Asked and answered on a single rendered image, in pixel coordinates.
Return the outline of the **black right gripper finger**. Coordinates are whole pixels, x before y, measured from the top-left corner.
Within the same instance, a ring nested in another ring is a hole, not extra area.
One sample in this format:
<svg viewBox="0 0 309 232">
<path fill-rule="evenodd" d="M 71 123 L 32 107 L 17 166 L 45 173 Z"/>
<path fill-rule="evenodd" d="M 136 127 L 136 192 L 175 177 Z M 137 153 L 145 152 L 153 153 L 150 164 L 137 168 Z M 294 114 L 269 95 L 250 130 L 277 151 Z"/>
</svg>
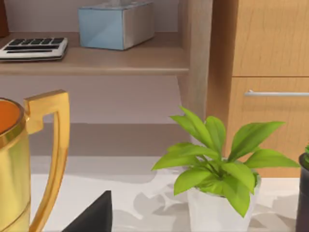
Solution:
<svg viewBox="0 0 309 232">
<path fill-rule="evenodd" d="M 112 232 L 112 191 L 101 194 L 62 232 Z"/>
</svg>

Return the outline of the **gold trophy cup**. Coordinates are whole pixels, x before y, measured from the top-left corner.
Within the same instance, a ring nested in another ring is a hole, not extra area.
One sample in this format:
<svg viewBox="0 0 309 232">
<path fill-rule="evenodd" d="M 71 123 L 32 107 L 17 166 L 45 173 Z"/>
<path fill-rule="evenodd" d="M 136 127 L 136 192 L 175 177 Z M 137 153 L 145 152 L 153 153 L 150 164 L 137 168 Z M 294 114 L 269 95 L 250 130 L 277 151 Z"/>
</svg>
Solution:
<svg viewBox="0 0 309 232">
<path fill-rule="evenodd" d="M 62 183 L 70 143 L 70 101 L 64 90 L 24 99 L 24 106 L 0 98 L 0 232 L 42 232 Z M 54 115 L 53 152 L 45 191 L 30 218 L 31 168 L 29 135 Z"/>
</svg>

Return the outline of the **green plant in white pot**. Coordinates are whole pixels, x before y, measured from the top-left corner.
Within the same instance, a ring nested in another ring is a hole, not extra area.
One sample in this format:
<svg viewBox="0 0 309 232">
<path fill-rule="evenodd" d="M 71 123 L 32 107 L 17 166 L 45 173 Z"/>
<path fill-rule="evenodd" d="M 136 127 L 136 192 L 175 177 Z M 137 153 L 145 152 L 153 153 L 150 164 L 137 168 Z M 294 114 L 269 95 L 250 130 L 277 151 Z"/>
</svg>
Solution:
<svg viewBox="0 0 309 232">
<path fill-rule="evenodd" d="M 170 146 L 153 169 L 184 168 L 174 182 L 173 194 L 187 194 L 191 232 L 247 232 L 261 185 L 258 169 L 299 167 L 282 153 L 259 147 L 275 127 L 261 122 L 242 126 L 224 157 L 226 129 L 220 119 L 202 120 L 186 108 L 172 119 L 197 144 Z"/>
</svg>

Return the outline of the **pale wooden open shelf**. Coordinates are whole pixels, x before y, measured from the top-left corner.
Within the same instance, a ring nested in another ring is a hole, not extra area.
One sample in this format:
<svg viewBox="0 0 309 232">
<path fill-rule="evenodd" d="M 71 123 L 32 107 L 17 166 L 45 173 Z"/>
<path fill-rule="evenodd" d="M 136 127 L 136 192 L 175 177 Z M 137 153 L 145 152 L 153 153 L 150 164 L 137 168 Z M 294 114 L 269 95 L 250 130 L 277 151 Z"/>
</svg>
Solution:
<svg viewBox="0 0 309 232">
<path fill-rule="evenodd" d="M 0 97 L 62 89 L 70 98 L 71 156 L 162 156 L 198 144 L 172 119 L 206 116 L 213 0 L 180 0 L 179 32 L 161 32 L 127 51 L 73 44 L 61 62 L 1 64 Z"/>
</svg>

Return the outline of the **white calculator with black keys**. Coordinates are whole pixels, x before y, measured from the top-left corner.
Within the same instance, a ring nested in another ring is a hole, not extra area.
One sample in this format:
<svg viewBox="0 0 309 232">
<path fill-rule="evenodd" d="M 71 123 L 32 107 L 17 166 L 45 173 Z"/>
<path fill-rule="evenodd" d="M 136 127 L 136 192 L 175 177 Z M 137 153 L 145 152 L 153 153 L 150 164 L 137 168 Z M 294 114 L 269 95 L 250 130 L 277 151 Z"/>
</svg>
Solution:
<svg viewBox="0 0 309 232">
<path fill-rule="evenodd" d="M 65 37 L 17 38 L 0 46 L 0 61 L 61 60 L 67 48 Z"/>
</svg>

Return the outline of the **light blue tissue box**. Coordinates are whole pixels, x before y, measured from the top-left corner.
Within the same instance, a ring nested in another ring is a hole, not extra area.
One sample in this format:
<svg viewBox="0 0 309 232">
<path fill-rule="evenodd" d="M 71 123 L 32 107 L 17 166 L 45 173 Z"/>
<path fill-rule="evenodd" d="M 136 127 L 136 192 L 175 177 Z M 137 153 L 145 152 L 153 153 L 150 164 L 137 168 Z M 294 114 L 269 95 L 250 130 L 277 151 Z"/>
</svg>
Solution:
<svg viewBox="0 0 309 232">
<path fill-rule="evenodd" d="M 154 37 L 151 0 L 106 0 L 78 9 L 80 45 L 127 50 Z"/>
</svg>

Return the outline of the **wooden drawer front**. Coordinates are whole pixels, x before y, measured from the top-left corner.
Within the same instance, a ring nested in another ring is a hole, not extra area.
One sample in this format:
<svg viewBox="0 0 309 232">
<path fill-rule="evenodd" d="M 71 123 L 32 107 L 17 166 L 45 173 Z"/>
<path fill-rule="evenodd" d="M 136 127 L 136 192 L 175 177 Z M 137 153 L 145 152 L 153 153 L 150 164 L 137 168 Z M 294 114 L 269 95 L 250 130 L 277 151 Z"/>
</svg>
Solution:
<svg viewBox="0 0 309 232">
<path fill-rule="evenodd" d="M 225 155 L 234 134 L 248 123 L 276 129 L 259 145 L 282 153 L 295 162 L 309 144 L 309 97 L 252 97 L 248 90 L 309 92 L 309 77 L 234 77 L 232 79 Z"/>
</svg>

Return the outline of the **plant in black pot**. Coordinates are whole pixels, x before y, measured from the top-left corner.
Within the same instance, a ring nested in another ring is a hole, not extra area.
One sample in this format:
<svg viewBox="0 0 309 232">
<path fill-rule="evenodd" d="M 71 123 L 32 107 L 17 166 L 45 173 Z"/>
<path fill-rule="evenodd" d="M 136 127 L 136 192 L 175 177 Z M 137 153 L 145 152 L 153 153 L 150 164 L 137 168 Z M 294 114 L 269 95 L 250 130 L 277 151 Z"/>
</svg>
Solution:
<svg viewBox="0 0 309 232">
<path fill-rule="evenodd" d="M 299 157 L 301 166 L 295 232 L 309 232 L 309 144 Z"/>
</svg>

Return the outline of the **dark brown object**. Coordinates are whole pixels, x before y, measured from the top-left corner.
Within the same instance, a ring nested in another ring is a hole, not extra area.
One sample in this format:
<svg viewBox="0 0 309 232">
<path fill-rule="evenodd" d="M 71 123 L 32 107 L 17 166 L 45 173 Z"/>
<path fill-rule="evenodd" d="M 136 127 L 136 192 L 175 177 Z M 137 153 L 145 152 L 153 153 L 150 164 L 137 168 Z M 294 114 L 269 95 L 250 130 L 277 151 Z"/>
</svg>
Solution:
<svg viewBox="0 0 309 232">
<path fill-rule="evenodd" d="M 0 38 L 4 38 L 9 35 L 7 15 L 5 10 L 4 0 L 0 0 Z"/>
</svg>

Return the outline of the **wooden cupboard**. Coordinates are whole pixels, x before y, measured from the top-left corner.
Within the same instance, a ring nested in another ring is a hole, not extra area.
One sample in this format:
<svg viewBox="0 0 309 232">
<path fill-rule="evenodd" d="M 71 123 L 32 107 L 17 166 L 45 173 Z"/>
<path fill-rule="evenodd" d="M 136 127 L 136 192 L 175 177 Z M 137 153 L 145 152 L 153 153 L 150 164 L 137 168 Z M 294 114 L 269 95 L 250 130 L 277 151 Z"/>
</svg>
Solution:
<svg viewBox="0 0 309 232">
<path fill-rule="evenodd" d="M 234 77 L 309 77 L 309 0 L 213 0 L 206 114 L 226 128 Z"/>
</svg>

